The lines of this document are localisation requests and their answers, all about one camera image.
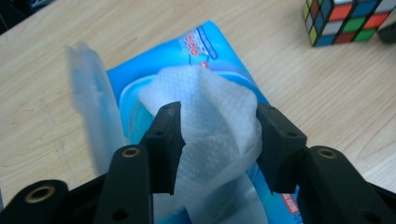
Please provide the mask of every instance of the red label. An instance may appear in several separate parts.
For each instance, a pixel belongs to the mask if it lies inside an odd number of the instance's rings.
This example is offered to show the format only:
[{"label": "red label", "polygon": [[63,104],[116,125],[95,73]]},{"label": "red label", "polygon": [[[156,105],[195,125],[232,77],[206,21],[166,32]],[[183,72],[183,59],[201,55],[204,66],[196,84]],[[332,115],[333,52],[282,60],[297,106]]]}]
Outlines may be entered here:
[{"label": "red label", "polygon": [[288,207],[288,210],[292,215],[295,215],[300,212],[300,210],[298,209],[297,202],[294,200],[291,194],[281,194],[281,197],[283,203],[285,203],[286,207]]}]

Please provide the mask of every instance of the tissue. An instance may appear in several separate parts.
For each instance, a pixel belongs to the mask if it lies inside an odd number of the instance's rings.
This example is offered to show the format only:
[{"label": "tissue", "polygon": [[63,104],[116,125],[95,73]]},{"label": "tissue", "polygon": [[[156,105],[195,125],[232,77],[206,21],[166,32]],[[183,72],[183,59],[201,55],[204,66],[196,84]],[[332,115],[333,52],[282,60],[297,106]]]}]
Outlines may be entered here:
[{"label": "tissue", "polygon": [[[177,170],[175,195],[154,196],[155,217],[186,207],[193,222],[216,222],[212,218],[219,212],[216,209],[208,211],[205,218],[198,218],[196,211],[204,211],[203,204],[218,197],[220,193],[216,192],[223,191],[219,189],[231,188],[233,195],[244,200],[233,199],[228,205],[254,202],[260,212],[254,215],[250,214],[252,209],[248,209],[250,213],[247,209],[237,209],[215,219],[265,218],[257,192],[245,173],[262,149],[262,128],[256,119],[257,98],[252,91],[207,68],[179,66],[161,70],[139,93],[139,101],[152,115],[162,105],[181,102],[181,133],[186,146]],[[238,186],[254,192],[246,196]]]}]

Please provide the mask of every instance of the blue square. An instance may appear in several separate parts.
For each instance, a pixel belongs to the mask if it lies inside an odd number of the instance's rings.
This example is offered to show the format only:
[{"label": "blue square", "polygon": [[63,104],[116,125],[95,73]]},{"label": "blue square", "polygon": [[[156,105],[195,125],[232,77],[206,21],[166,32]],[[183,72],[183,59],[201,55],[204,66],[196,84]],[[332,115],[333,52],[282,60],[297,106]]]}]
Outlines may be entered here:
[{"label": "blue square", "polygon": [[329,18],[332,12],[332,2],[330,0],[323,0],[322,7],[320,11],[323,13],[325,19]]},{"label": "blue square", "polygon": [[315,20],[315,27],[317,28],[318,34],[320,34],[324,27],[324,19],[322,14],[319,12],[317,19]]},{"label": "blue square", "polygon": [[352,13],[352,17],[367,17],[374,9],[376,1],[359,2]]},{"label": "blue square", "polygon": [[334,40],[335,35],[324,35],[319,38],[317,44],[315,46],[327,46],[331,45]]}]

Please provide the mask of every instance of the white wipe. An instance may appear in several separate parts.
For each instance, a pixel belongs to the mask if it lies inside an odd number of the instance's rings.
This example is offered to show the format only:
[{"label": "white wipe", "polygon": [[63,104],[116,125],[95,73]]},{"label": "white wipe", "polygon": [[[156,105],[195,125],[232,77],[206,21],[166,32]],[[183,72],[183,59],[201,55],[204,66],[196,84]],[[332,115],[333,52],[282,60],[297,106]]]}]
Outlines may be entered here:
[{"label": "white wipe", "polygon": [[164,68],[140,92],[139,100],[152,115],[163,105],[181,102],[181,132],[186,146],[177,169],[175,195],[154,196],[155,217],[182,207],[200,210],[196,206],[203,204],[206,196],[245,175],[261,153],[256,96],[209,69]]}]

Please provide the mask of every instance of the light wood tabletop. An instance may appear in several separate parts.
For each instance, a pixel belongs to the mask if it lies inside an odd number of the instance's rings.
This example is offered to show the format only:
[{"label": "light wood tabletop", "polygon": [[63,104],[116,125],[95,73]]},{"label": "light wood tabletop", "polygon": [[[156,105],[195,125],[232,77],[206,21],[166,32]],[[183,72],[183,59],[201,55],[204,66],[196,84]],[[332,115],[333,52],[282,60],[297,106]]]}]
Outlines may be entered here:
[{"label": "light wood tabletop", "polygon": [[[57,0],[0,36],[0,189],[5,204],[42,179],[95,177],[71,101],[66,46],[86,42],[107,69],[212,20],[269,102],[396,191],[396,47],[312,48],[299,1]],[[387,23],[395,21],[391,14]]]}]

